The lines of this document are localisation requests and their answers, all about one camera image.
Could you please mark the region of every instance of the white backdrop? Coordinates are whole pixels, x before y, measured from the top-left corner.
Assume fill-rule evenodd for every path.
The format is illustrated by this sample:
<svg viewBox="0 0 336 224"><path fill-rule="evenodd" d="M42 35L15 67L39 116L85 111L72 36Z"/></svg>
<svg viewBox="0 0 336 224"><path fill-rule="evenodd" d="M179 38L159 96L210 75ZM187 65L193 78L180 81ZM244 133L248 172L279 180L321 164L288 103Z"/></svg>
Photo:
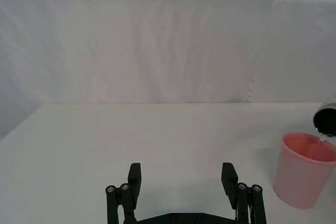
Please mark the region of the white backdrop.
<svg viewBox="0 0 336 224"><path fill-rule="evenodd" d="M322 101L336 0L0 0L0 135L41 104Z"/></svg>

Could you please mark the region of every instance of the silver can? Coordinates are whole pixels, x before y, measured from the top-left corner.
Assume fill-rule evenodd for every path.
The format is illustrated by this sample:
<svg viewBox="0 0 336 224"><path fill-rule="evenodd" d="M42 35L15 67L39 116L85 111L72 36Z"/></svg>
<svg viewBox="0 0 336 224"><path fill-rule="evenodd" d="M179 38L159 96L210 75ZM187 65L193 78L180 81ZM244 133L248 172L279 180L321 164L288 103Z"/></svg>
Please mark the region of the silver can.
<svg viewBox="0 0 336 224"><path fill-rule="evenodd" d="M336 137L336 95L322 103L313 117L313 123L320 134Z"/></svg>

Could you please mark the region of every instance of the wall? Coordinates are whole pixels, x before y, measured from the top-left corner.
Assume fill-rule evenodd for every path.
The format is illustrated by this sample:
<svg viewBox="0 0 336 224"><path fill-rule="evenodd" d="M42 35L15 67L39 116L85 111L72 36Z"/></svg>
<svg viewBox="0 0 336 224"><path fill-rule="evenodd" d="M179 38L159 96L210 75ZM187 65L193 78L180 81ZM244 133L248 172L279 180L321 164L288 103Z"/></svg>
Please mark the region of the wall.
<svg viewBox="0 0 336 224"><path fill-rule="evenodd" d="M322 101L335 15L336 0L0 0L0 135L51 103Z"/></svg>

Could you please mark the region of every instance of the white tabletop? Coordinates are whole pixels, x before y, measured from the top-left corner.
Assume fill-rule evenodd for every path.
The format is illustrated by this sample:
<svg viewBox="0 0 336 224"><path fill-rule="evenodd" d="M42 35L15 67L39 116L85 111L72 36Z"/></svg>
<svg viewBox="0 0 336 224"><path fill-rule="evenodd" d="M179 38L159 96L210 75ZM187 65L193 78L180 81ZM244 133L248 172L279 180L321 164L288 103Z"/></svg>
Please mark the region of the white tabletop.
<svg viewBox="0 0 336 224"><path fill-rule="evenodd" d="M316 134L318 106L44 106L0 142L1 223L106 224L104 189L127 182L133 162L142 165L138 220L168 212L233 218L220 181L222 162L232 162L240 182L263 187L269 224L334 223L335 173L309 210L282 202L271 183L281 135Z"/></svg>

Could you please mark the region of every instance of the pink cup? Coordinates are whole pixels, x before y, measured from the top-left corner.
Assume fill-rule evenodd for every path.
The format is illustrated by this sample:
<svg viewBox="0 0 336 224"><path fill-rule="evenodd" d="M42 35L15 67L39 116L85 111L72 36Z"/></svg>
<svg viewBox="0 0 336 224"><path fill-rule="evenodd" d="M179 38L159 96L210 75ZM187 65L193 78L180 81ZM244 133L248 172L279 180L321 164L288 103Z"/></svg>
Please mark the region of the pink cup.
<svg viewBox="0 0 336 224"><path fill-rule="evenodd" d="M319 144L318 137L304 133L282 138L274 191L294 207L311 208L336 166L336 147L325 141L317 149Z"/></svg>

